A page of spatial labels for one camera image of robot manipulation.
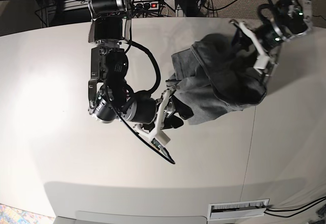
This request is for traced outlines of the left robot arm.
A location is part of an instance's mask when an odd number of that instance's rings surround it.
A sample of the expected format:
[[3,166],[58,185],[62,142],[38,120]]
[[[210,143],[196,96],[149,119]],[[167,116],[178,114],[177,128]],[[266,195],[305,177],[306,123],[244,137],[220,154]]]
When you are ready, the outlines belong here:
[[235,19],[230,23],[236,27],[232,45],[235,52],[255,48],[256,60],[249,66],[266,84],[278,66],[278,56],[283,43],[306,35],[312,29],[311,0],[267,0],[257,8],[261,26],[252,29],[245,22]]

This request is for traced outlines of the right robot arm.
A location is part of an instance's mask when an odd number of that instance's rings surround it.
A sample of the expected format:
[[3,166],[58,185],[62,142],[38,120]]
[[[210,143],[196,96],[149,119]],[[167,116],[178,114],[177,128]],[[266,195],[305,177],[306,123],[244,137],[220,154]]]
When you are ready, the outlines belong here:
[[[170,141],[165,129],[182,126],[193,115],[191,109],[174,97],[172,89],[164,90],[159,99],[151,97],[160,84],[160,70],[153,54],[132,40],[132,0],[84,1],[92,18],[89,43],[95,44],[88,82],[89,114],[102,123],[116,119],[134,122],[134,132],[163,151]],[[150,59],[156,76],[151,89],[135,92],[128,85],[125,77],[129,62],[122,41]]]

